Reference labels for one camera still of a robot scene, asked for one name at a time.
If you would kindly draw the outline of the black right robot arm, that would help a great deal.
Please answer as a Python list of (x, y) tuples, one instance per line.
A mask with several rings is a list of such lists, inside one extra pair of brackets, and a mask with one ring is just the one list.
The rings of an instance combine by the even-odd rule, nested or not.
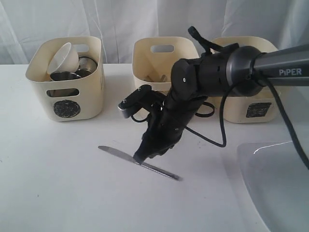
[(306, 156), (275, 86), (307, 86), (309, 47), (301, 45), (265, 53), (238, 44), (221, 47), (215, 54), (180, 59), (171, 72), (171, 88), (164, 96), (143, 85), (135, 91), (136, 104), (146, 109), (148, 127), (133, 159), (143, 163), (165, 154), (179, 142), (188, 123), (207, 97), (250, 97), (268, 87), (305, 165)]

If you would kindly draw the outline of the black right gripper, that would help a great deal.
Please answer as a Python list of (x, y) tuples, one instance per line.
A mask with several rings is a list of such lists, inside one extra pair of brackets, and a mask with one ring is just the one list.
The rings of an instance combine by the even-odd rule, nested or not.
[(147, 158), (162, 156), (173, 149), (179, 142), (185, 126), (206, 99), (206, 96), (201, 96), (184, 101), (175, 94), (168, 94), (162, 110), (148, 123), (133, 159), (136, 162), (145, 162)]

